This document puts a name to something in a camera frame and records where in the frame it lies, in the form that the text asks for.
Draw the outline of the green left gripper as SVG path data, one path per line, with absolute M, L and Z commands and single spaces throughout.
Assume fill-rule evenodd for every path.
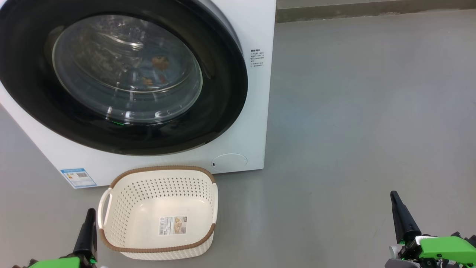
M 94 208 L 88 209 L 84 223 L 81 226 L 73 253 L 59 258 L 34 258 L 29 263 L 12 265 L 13 268 L 106 268 L 100 266 L 96 260 L 97 254 L 97 212 Z

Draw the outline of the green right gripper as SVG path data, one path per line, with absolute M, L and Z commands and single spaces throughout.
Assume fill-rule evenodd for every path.
M 392 215 L 396 242 L 391 246 L 391 258 L 386 268 L 474 268 L 476 264 L 476 236 L 422 236 L 398 192 L 391 191 Z

